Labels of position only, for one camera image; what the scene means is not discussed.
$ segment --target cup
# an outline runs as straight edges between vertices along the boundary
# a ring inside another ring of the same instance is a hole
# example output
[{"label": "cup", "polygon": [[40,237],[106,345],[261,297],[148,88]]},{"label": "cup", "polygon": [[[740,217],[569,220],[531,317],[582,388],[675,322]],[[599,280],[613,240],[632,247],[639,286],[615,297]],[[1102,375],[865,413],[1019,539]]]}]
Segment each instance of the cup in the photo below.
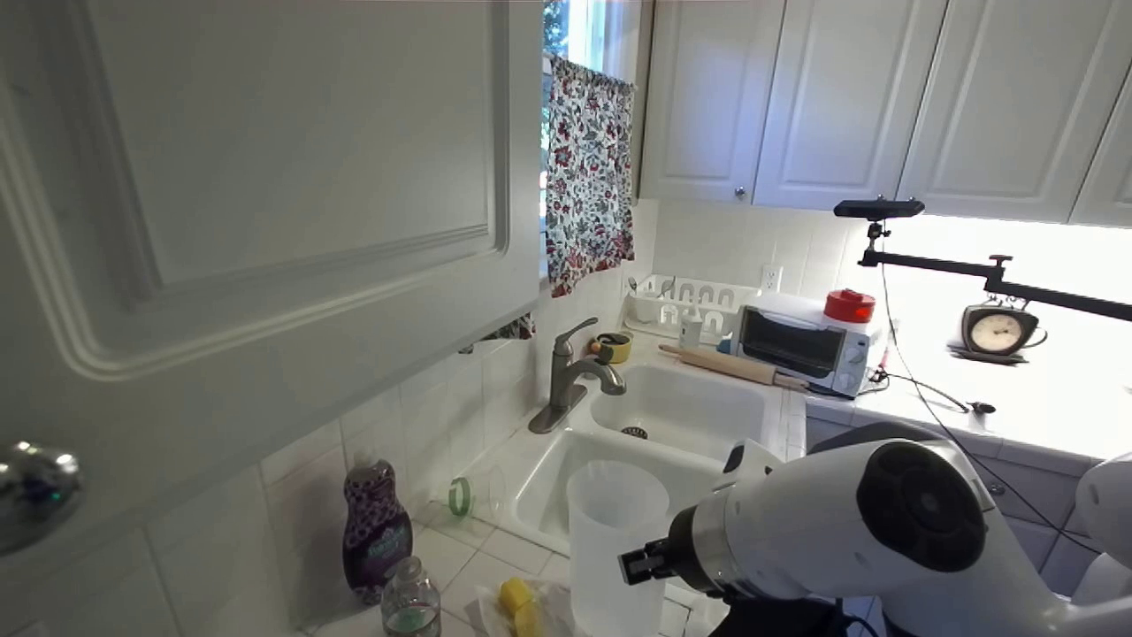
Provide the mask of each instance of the cup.
[{"label": "cup", "polygon": [[700,304],[716,304],[716,286],[700,286]]},{"label": "cup", "polygon": [[758,297],[782,292],[786,267],[767,262],[758,267]]},{"label": "cup", "polygon": [[695,304],[696,300],[696,286],[695,282],[681,282],[675,300],[681,304]]},{"label": "cup", "polygon": [[717,291],[717,308],[737,308],[737,292],[733,291]]},{"label": "cup", "polygon": [[590,459],[566,479],[569,507],[569,608],[584,632],[663,632],[666,584],[630,587],[618,554],[666,534],[666,484],[615,459]]},{"label": "cup", "polygon": [[682,310],[681,317],[681,345],[696,345],[704,341],[704,313]]},{"label": "cup", "polygon": [[727,332],[723,310],[704,310],[700,341],[717,342]]},{"label": "cup", "polygon": [[681,325],[681,308],[666,304],[659,322],[663,322],[663,329],[675,329]]}]

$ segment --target cabinet door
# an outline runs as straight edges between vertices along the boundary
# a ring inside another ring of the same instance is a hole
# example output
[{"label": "cabinet door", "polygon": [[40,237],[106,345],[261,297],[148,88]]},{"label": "cabinet door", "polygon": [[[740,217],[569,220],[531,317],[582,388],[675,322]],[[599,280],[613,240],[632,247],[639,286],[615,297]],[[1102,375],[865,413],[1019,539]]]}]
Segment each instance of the cabinet door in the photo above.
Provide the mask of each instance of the cabinet door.
[{"label": "cabinet door", "polygon": [[1132,225],[1132,75],[1109,120],[1073,221]]},{"label": "cabinet door", "polygon": [[537,297],[537,2],[0,2],[0,441],[47,567]]},{"label": "cabinet door", "polygon": [[951,0],[901,195],[1067,220],[1129,59],[1129,0]]},{"label": "cabinet door", "polygon": [[747,201],[782,0],[666,0],[656,16],[639,195]]},{"label": "cabinet door", "polygon": [[894,195],[944,0],[793,0],[758,201]]}]

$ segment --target wall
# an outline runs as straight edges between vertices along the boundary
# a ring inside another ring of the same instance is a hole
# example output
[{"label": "wall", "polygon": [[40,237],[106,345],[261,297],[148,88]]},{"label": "wall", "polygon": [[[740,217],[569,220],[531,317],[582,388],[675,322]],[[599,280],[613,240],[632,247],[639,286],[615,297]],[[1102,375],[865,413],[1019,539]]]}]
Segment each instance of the wall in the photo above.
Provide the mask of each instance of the wall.
[{"label": "wall", "polygon": [[618,322],[632,265],[540,300],[533,341],[487,341],[381,388],[303,440],[170,502],[122,539],[0,597],[0,632],[32,637],[275,637],[349,613],[340,573],[342,475],[386,457],[424,509],[525,428],[550,379],[550,342],[599,313]]},{"label": "wall", "polygon": [[[782,273],[782,291],[826,297],[858,286],[885,297],[881,273],[859,267],[868,247],[865,220],[835,220],[809,208],[749,208],[700,201],[639,201],[656,217],[656,273],[758,286],[767,267]],[[1132,230],[991,221],[919,217],[887,221],[887,252],[987,262],[1011,254],[1011,282],[1132,300]],[[944,356],[960,310],[985,300],[979,280],[885,267],[891,310],[912,356]],[[1045,356],[1065,356],[1085,372],[1111,372],[1132,384],[1132,329],[1111,317],[1032,304],[1052,332]]]}]

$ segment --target clock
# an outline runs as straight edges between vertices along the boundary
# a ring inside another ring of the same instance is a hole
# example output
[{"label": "clock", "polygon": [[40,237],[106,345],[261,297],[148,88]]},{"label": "clock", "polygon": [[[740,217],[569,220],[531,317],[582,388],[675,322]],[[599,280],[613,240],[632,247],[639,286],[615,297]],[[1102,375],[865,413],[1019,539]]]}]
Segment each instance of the clock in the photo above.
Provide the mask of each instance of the clock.
[{"label": "clock", "polygon": [[1021,345],[1038,329],[1038,313],[998,300],[971,304],[960,322],[960,342],[951,351],[972,361],[1019,365]]}]

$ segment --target floral curtain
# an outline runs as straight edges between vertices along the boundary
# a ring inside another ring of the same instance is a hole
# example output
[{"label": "floral curtain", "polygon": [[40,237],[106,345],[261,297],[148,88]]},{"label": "floral curtain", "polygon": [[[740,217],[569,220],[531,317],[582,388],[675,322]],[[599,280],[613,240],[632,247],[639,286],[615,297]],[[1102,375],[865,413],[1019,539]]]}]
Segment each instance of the floral curtain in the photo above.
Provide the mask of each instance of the floral curtain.
[{"label": "floral curtain", "polygon": [[632,88],[551,55],[546,252],[551,292],[584,273],[632,259],[630,116]]}]

